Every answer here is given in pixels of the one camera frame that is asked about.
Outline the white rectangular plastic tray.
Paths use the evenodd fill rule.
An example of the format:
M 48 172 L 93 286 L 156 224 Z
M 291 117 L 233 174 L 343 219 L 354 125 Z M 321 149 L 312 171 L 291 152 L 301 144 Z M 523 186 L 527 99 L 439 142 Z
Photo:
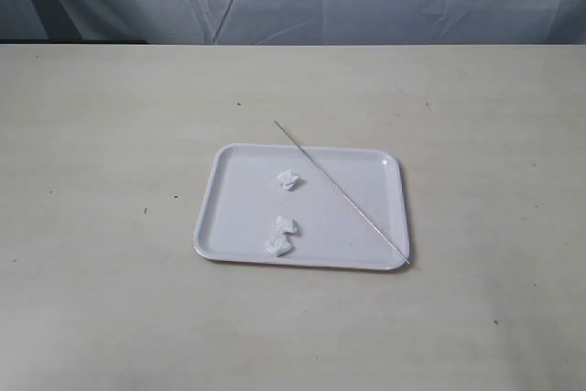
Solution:
M 384 151 L 305 147 L 393 243 L 410 258 L 407 214 L 398 161 Z M 293 191 L 277 175 L 290 169 Z M 278 215 L 294 219 L 293 249 L 265 250 Z M 294 146 L 232 144 L 213 162 L 194 235 L 210 260 L 282 266 L 387 271 L 405 263 Z

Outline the thin metal skewer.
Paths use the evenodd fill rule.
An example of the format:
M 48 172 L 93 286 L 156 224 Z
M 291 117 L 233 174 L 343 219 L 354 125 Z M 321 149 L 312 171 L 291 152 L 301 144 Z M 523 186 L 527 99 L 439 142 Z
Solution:
M 337 183 L 337 181 L 331 176 L 331 174 L 323 168 L 320 163 L 302 146 L 289 131 L 280 124 L 277 120 L 274 120 L 275 126 L 283 133 L 283 135 L 297 148 L 297 150 L 305 157 L 305 159 L 336 189 L 343 198 L 350 204 L 354 211 L 373 229 L 385 242 L 386 244 L 396 252 L 403 260 L 403 262 L 410 266 L 411 262 L 409 258 L 393 243 L 393 241 L 378 227 L 378 225 L 364 212 L 362 208 L 352 199 L 352 197 Z

